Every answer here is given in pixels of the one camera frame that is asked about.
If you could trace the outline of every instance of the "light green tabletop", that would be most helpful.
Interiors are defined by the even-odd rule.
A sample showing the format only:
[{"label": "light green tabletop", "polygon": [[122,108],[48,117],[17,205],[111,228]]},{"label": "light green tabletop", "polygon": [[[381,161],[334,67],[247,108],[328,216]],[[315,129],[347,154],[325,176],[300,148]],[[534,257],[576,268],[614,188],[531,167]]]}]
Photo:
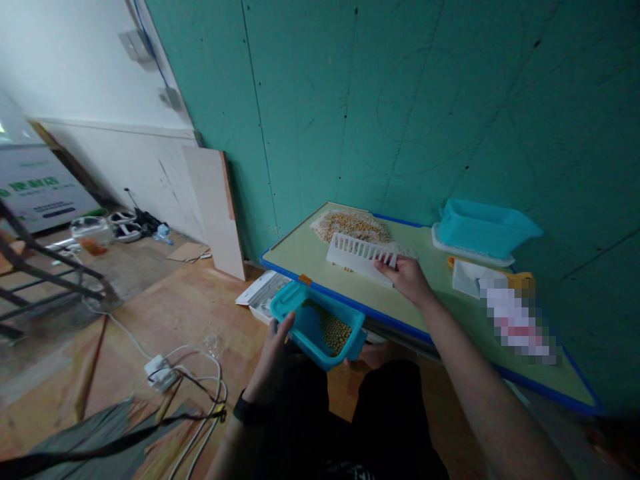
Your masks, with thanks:
[{"label": "light green tabletop", "polygon": [[[362,305],[388,315],[418,331],[428,333],[418,310],[396,289],[387,288],[357,273],[347,272],[325,260],[329,245],[322,242],[310,224],[327,210],[357,210],[327,202],[263,255],[263,260],[298,277],[306,275],[314,283],[344,295]],[[429,227],[414,227],[384,221],[393,240],[412,247],[431,287],[462,324],[484,356],[498,366],[544,387],[594,407],[591,396],[571,362],[563,358],[558,366],[532,365],[526,357],[515,356],[500,346],[493,335],[493,319],[487,318],[485,300],[476,300],[451,287],[450,254],[433,246]]]}]

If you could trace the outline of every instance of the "blue table edge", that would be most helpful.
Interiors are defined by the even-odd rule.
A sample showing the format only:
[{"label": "blue table edge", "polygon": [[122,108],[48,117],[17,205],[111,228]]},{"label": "blue table edge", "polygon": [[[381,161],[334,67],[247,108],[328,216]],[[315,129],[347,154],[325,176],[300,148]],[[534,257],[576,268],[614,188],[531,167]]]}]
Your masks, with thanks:
[{"label": "blue table edge", "polygon": [[[380,218],[382,220],[387,220],[387,221],[392,221],[395,223],[401,223],[403,225],[410,225],[412,227],[416,227],[416,228],[423,228],[423,227],[427,227],[427,228],[431,228],[431,225],[422,225],[419,223],[413,223],[413,222],[408,222],[408,221],[404,221],[404,220],[398,220],[398,219],[394,219],[392,217],[388,217],[386,215],[380,215],[378,213],[372,213],[372,212],[368,212],[371,213],[374,217]],[[297,275],[296,273],[286,270],[282,267],[279,267],[278,265],[265,260],[264,259],[264,255],[269,252],[272,248],[274,248],[276,245],[278,245],[280,242],[282,242],[282,240],[284,240],[284,238],[286,238],[291,232],[293,232],[296,228],[298,228],[302,223],[296,225],[294,228],[292,228],[290,231],[287,232],[286,235],[284,235],[282,238],[280,238],[278,241],[276,241],[272,246],[270,246],[268,249],[266,249],[262,255],[260,255],[260,264],[264,265],[265,267],[270,268],[271,270],[274,270],[292,280],[295,280],[296,282],[302,283],[299,280],[300,275]],[[431,336],[426,333],[423,332],[422,330],[418,330],[417,328],[414,328],[406,323],[403,323],[401,321],[398,321],[388,315],[385,315],[382,312],[379,312],[378,310],[374,310],[366,305],[363,305],[362,303],[356,302],[348,297],[345,297],[344,295],[338,293],[338,292],[334,292],[333,290],[330,290],[326,287],[323,287],[322,285],[314,282],[312,280],[311,284],[310,284],[310,288],[328,296],[329,298],[332,298],[334,300],[338,300],[356,310],[359,310],[361,312],[363,312],[364,314],[375,318],[376,320],[380,320],[383,323],[386,323],[388,326],[390,327],[394,327],[400,331],[402,331],[403,333],[406,333],[414,338],[417,338],[418,340],[424,341],[430,345],[433,345],[435,347],[435,344],[433,342],[433,340],[431,339]],[[556,341],[557,344],[562,346],[562,342],[560,340],[560,338],[558,336],[556,336]],[[546,397],[550,400],[553,400],[554,402],[569,408],[575,412],[581,413],[583,415],[588,415],[588,416],[593,416],[593,415],[602,415],[604,413],[604,408],[602,406],[602,403],[600,402],[600,399],[598,398],[598,396],[595,394],[595,392],[592,390],[591,386],[589,385],[589,382],[587,381],[587,379],[585,378],[584,374],[582,373],[582,371],[580,370],[580,368],[578,367],[578,364],[575,362],[575,360],[573,359],[572,356],[570,356],[568,350],[566,347],[563,346],[563,350],[564,350],[564,354],[565,357],[569,360],[569,362],[571,363],[571,365],[573,366],[574,370],[576,371],[576,373],[578,374],[578,377],[580,378],[580,380],[582,380],[584,386],[587,388],[587,391],[589,392],[589,394],[591,395],[591,398],[593,399],[593,402],[595,403],[595,405],[588,405],[586,403],[581,402],[580,400],[576,400],[568,395],[565,395],[564,393],[560,393],[556,390],[553,390],[549,387],[546,387],[534,380],[531,380],[523,375],[520,375],[519,373],[513,372],[505,367],[502,367],[501,365],[498,365],[494,362],[491,362],[491,364],[493,365],[493,368],[495,368],[500,375],[502,376],[502,378],[512,381],[524,388],[527,388],[529,390],[532,390],[533,392],[536,392],[540,395],[542,395],[543,397]]]}]

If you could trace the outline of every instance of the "sign board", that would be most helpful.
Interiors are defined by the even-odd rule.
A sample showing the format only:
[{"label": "sign board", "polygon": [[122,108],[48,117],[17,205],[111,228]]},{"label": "sign board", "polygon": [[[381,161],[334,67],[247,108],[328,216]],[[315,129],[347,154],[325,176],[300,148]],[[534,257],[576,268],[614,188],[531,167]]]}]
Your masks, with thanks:
[{"label": "sign board", "polygon": [[0,199],[32,233],[100,208],[46,146],[0,149]]}]

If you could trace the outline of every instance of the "metal rack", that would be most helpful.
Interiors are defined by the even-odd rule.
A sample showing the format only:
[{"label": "metal rack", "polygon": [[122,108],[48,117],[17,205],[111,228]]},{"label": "metal rack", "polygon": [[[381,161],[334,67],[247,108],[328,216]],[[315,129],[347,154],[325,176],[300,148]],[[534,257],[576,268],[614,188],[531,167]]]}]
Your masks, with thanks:
[{"label": "metal rack", "polygon": [[[0,253],[4,255],[4,257],[12,264],[13,270],[12,273],[17,271],[22,271],[32,277],[35,277],[37,280],[32,282],[25,283],[23,285],[19,285],[18,287],[14,287],[12,289],[3,289],[0,288],[0,298],[14,304],[16,306],[15,309],[6,312],[0,315],[0,335],[9,338],[12,341],[18,341],[25,336],[25,333],[22,330],[18,330],[14,327],[10,327],[8,325],[4,325],[3,322],[15,317],[16,315],[21,315],[24,312],[28,312],[30,310],[34,310],[38,307],[42,307],[44,305],[50,304],[52,302],[57,302],[58,300],[67,297],[73,294],[80,294],[82,296],[86,296],[89,298],[96,299],[101,303],[109,302],[114,303],[117,300],[117,295],[113,290],[111,284],[106,280],[104,275],[96,272],[84,265],[80,265],[78,262],[70,260],[69,258],[60,255],[42,245],[40,245],[31,234],[24,228],[24,226],[20,223],[20,221],[10,212],[10,210],[5,206],[5,204],[0,200],[0,218],[4,218],[16,232],[18,238],[24,241],[26,244],[26,248],[34,250],[41,255],[52,258],[54,260],[58,260],[65,265],[68,265],[70,268],[68,270],[64,270],[60,273],[53,274],[42,270],[40,268],[34,267],[27,263],[27,261],[22,258],[20,255],[14,252],[13,248],[11,248],[10,244],[6,242],[4,239],[0,237]],[[62,277],[70,274],[76,273],[76,282],[72,282],[70,280],[64,279]],[[91,277],[97,279],[103,286],[101,291],[93,291],[83,286],[83,276],[90,275]],[[21,290],[33,287],[40,283],[49,282],[54,285],[58,285],[66,289],[66,291],[57,293],[55,295],[51,295],[42,300],[38,300],[35,302],[29,302],[24,298],[16,295],[16,292]]]}]

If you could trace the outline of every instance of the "clear plastic container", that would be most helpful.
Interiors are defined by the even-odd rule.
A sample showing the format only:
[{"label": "clear plastic container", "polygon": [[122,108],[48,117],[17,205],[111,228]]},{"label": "clear plastic container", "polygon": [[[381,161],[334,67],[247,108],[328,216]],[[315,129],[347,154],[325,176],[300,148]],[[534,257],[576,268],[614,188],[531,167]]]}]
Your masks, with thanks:
[{"label": "clear plastic container", "polygon": [[503,259],[543,230],[524,213],[468,200],[449,199],[442,210],[440,240]]},{"label": "clear plastic container", "polygon": [[71,222],[71,236],[93,256],[102,255],[115,240],[107,220],[100,217],[81,217]]}]

